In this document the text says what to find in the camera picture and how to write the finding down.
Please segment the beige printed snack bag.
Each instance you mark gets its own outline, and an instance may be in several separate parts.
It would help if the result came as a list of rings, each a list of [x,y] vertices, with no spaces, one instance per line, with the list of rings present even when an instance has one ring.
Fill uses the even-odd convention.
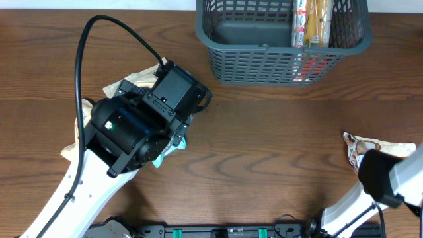
[[[416,151],[415,143],[391,143],[356,136],[348,132],[343,133],[343,138],[348,148],[349,163],[356,174],[364,155],[371,149],[400,158],[407,158]]]

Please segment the grey plastic lattice basket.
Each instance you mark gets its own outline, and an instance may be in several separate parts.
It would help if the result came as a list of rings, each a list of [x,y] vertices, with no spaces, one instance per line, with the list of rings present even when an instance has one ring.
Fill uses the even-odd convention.
[[[196,0],[196,34],[230,85],[310,85],[371,44],[366,0],[332,2],[328,47],[291,46],[293,1]]]

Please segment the Kleenex tissue multipack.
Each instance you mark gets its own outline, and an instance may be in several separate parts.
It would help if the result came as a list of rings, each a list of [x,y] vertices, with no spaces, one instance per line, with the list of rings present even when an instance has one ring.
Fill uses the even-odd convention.
[[[305,29],[307,26],[307,6],[308,0],[294,0],[293,1],[293,18],[292,18],[292,34],[291,47],[302,48],[305,45]],[[293,72],[295,75],[294,81],[308,81],[305,75],[301,72],[300,66],[303,61],[303,54],[298,53],[294,58]]]

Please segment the spaghetti packet with red ends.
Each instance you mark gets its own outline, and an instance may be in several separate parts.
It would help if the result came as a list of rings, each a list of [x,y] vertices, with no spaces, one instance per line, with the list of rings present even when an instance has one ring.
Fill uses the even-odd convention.
[[[307,26],[305,29],[305,45],[302,50],[322,50],[329,45],[330,25],[332,19],[331,0],[308,0]],[[308,81],[311,82],[327,67],[328,60],[323,53],[304,52],[300,70]]]

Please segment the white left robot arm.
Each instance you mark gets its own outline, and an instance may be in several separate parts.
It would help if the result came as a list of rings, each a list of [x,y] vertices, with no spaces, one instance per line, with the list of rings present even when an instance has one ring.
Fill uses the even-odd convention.
[[[98,101],[79,131],[80,142],[58,188],[24,237],[82,237],[111,197],[148,162],[185,144],[193,115],[211,91],[168,61],[152,87],[122,80]]]

